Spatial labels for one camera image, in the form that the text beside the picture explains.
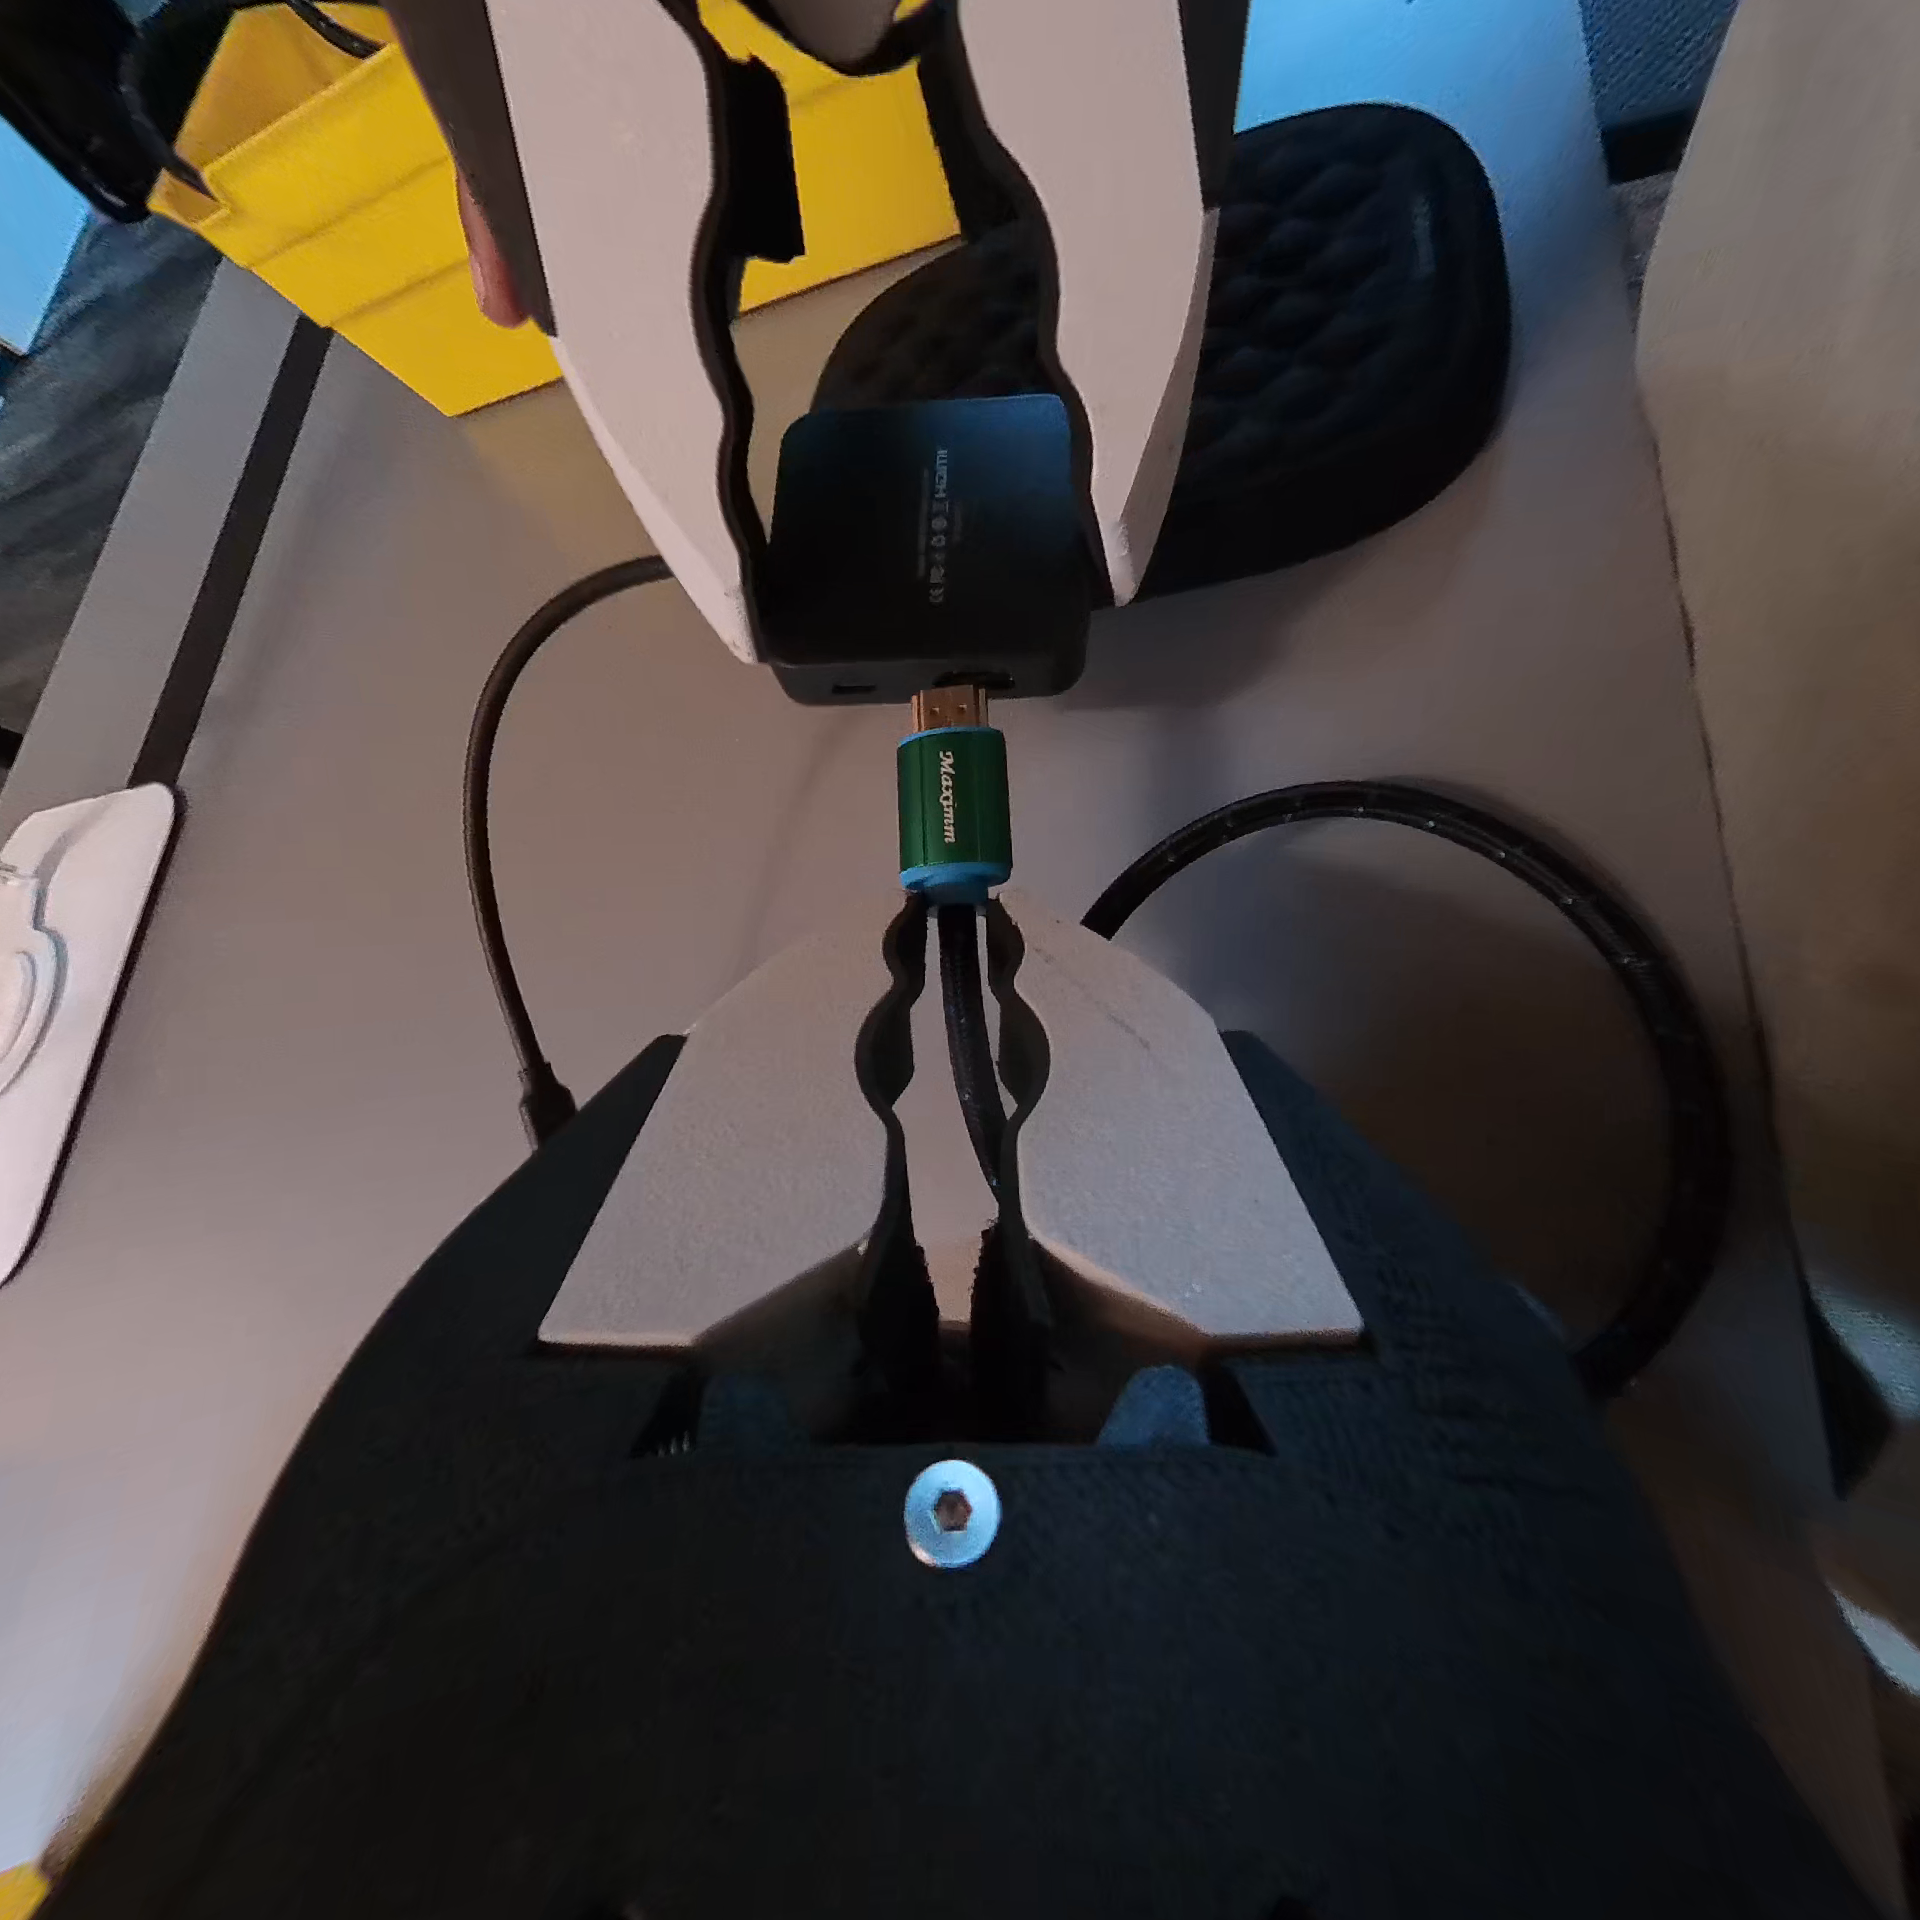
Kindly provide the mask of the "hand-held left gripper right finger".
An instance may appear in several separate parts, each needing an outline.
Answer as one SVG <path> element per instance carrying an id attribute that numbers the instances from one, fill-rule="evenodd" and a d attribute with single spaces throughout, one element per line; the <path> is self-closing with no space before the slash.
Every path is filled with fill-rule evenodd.
<path id="1" fill-rule="evenodd" d="M 1213 1019 L 1032 899 L 982 911 L 1005 1103 L 971 1303 L 999 1419 L 1101 1419 L 1145 1367 L 1363 1351 L 1363 1313 Z"/>

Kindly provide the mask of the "yellow plastic bin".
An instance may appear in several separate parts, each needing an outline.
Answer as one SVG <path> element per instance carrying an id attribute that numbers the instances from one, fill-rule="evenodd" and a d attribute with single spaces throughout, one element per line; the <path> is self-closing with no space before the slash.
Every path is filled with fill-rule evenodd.
<path id="1" fill-rule="evenodd" d="M 551 387 L 539 327 L 495 327 L 472 294 L 453 161 L 393 25 L 374 5 L 323 12 L 374 45 L 327 44 L 285 5 L 205 17 L 215 31 L 173 147 L 200 185 L 163 175 L 151 211 L 337 331 L 444 415 Z M 699 5 L 732 58 L 784 86 L 805 252 L 756 261 L 743 307 L 918 254 L 959 233 L 911 66 L 840 78 L 744 5 Z"/>

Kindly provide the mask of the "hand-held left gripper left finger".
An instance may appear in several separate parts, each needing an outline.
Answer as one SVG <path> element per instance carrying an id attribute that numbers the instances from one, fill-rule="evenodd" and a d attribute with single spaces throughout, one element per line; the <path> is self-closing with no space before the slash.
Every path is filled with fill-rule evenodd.
<path id="1" fill-rule="evenodd" d="M 926 946 L 926 908 L 885 905 L 692 1023 L 543 1313 L 545 1349 L 760 1375 L 803 1419 L 940 1391 L 895 1114 Z"/>

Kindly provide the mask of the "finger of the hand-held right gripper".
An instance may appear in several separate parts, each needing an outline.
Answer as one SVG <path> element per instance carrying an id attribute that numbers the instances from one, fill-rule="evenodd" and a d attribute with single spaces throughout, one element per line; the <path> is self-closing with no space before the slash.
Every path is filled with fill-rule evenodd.
<path id="1" fill-rule="evenodd" d="M 1040 361 L 1096 578 L 1131 603 L 1192 404 L 1243 3 L 963 3 L 965 125 L 1041 228 Z"/>
<path id="2" fill-rule="evenodd" d="M 780 76 L 732 58 L 696 5 L 487 13 L 566 388 L 678 588 L 758 666 L 764 530 L 732 327 L 748 261 L 799 245 Z"/>

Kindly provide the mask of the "white plastic packaging tray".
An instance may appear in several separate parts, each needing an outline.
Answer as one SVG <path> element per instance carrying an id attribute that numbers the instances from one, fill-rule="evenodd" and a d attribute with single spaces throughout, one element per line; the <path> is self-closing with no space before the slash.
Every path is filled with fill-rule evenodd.
<path id="1" fill-rule="evenodd" d="M 1 850 L 1 1283 L 49 1212 L 179 829 L 169 783 L 45 807 Z"/>

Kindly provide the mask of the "black quilted pad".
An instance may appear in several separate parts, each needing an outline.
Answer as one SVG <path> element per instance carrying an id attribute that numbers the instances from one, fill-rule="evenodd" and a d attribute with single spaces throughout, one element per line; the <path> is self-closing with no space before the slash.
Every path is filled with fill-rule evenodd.
<path id="1" fill-rule="evenodd" d="M 1495 435 L 1513 345 L 1496 196 L 1430 111 L 1237 133 L 1183 450 L 1139 599 L 1379 534 Z"/>

